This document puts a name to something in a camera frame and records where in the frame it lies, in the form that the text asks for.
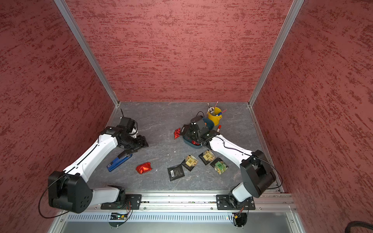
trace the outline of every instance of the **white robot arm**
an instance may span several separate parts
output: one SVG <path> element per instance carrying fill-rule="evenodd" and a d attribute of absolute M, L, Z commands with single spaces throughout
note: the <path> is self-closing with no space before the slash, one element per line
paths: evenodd
<path fill-rule="evenodd" d="M 145 137 L 137 136 L 137 123 L 135 127 L 134 122 L 130 118 L 123 117 L 121 124 L 117 127 L 106 127 L 82 156 L 66 167 L 64 171 L 54 171 L 48 178 L 49 205 L 81 213 L 90 205 L 123 202 L 124 190 L 121 190 L 120 187 L 91 190 L 87 182 L 94 169 L 116 146 L 123 146 L 125 154 L 148 146 Z M 207 130 L 205 135 L 209 135 L 210 132 L 213 130 Z M 205 140 L 204 142 L 206 146 L 221 153 L 241 170 L 243 182 L 231 192 L 230 203 L 232 206 L 239 206 L 239 203 L 252 196 L 259 197 L 275 181 L 273 170 L 261 151 L 252 152 L 241 148 L 216 131 L 214 137 L 210 137 L 209 141 Z"/>

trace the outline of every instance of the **green label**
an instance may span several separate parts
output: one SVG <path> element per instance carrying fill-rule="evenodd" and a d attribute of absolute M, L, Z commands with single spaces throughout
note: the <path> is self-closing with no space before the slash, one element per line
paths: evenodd
<path fill-rule="evenodd" d="M 219 161 L 216 162 L 215 166 L 218 167 L 220 170 L 224 170 L 224 165 Z"/>

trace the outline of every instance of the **red foil wrapper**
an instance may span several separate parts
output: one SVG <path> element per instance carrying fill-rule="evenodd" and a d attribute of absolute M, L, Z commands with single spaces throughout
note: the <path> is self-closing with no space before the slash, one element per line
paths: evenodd
<path fill-rule="evenodd" d="M 150 167 L 150 162 L 144 163 L 140 166 L 137 166 L 136 171 L 140 174 L 150 171 L 152 168 Z"/>
<path fill-rule="evenodd" d="M 175 132 L 173 133 L 173 135 L 175 135 L 174 139 L 180 137 L 180 128 L 178 128 L 177 130 L 175 130 Z"/>
<path fill-rule="evenodd" d="M 194 145 L 196 145 L 196 146 L 199 146 L 200 144 L 198 143 L 198 142 L 196 142 L 196 141 L 192 141 L 192 143 L 194 144 Z"/>

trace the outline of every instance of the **yellow label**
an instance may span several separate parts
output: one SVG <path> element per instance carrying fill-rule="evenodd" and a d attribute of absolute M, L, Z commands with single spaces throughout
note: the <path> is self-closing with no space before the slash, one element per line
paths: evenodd
<path fill-rule="evenodd" d="M 189 159 L 185 162 L 185 164 L 188 165 L 188 166 L 190 166 L 190 167 L 193 165 L 193 163 L 194 163 L 194 160 L 193 160 L 192 158 L 189 158 Z"/>
<path fill-rule="evenodd" d="M 210 153 L 206 153 L 206 154 L 203 155 L 203 158 L 204 158 L 206 161 L 208 161 L 209 159 L 212 158 L 212 155 L 211 155 Z"/>

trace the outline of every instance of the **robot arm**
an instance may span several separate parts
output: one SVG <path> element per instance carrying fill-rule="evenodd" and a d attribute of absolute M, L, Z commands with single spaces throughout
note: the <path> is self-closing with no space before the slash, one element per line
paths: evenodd
<path fill-rule="evenodd" d="M 260 150 L 244 149 L 228 141 L 222 135 L 213 137 L 209 146 L 235 163 L 241 170 L 242 183 L 232 190 L 233 206 L 253 196 L 258 198 L 275 180 L 276 176 Z"/>
<path fill-rule="evenodd" d="M 101 203 L 117 201 L 123 205 L 124 190 L 116 187 L 91 190 L 87 185 L 94 169 L 116 146 L 125 149 L 121 153 L 124 156 L 148 147 L 148 143 L 145 137 L 137 136 L 137 123 L 131 118 L 122 117 L 117 127 L 106 127 L 94 144 L 74 163 L 62 172 L 54 171 L 48 177 L 49 205 L 75 213 Z"/>
<path fill-rule="evenodd" d="M 258 198 L 276 180 L 266 156 L 260 150 L 252 152 L 228 141 L 213 130 L 211 123 L 207 118 L 195 116 L 182 127 L 180 136 L 187 144 L 194 142 L 195 146 L 207 146 L 221 153 L 240 168 L 242 183 L 232 190 L 233 207 L 251 196 Z"/>
<path fill-rule="evenodd" d="M 97 141 L 82 156 L 64 170 L 68 171 L 67 174 L 75 175 L 79 173 L 83 180 L 88 182 L 95 168 L 117 146 L 116 137 L 110 134 L 100 135 Z"/>

